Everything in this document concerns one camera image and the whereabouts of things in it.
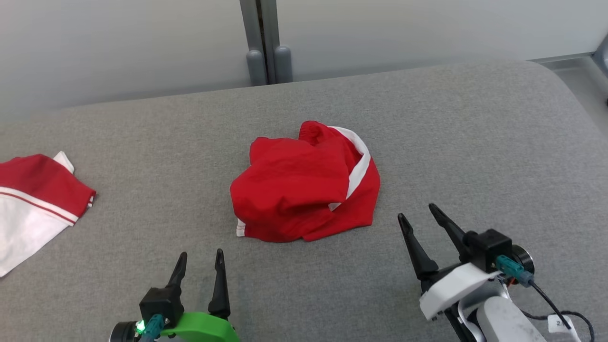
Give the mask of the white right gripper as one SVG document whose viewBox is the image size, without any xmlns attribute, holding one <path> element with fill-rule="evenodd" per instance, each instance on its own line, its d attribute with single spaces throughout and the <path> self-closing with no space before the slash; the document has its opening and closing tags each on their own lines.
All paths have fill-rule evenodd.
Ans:
<svg viewBox="0 0 608 342">
<path fill-rule="evenodd" d="M 461 342 L 486 342 L 489 333 L 478 324 L 477 313 L 491 297 L 504 296 L 504 282 L 499 272 L 485 273 L 469 262 L 469 250 L 464 243 L 465 232 L 434 203 L 428 208 L 437 224 L 442 227 L 459 254 L 460 266 L 439 270 L 437 263 L 428 257 L 413 227 L 403 213 L 398 214 L 408 254 L 416 277 L 421 281 L 419 307 L 424 318 L 434 321 L 447 317 Z"/>
</svg>

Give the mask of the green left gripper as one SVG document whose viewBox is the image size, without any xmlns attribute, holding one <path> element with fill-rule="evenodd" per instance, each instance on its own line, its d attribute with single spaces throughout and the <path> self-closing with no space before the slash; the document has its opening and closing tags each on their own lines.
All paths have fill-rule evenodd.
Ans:
<svg viewBox="0 0 608 342">
<path fill-rule="evenodd" d="M 185 277 L 188 254 L 182 252 L 173 273 L 170 276 L 167 288 L 181 289 Z M 240 339 L 228 317 L 231 315 L 228 280 L 226 274 L 224 252 L 217 249 L 214 264 L 216 271 L 213 295 L 208 305 L 208 313 L 186 312 L 174 328 L 163 329 L 160 336 L 173 336 L 186 342 L 238 342 Z"/>
</svg>

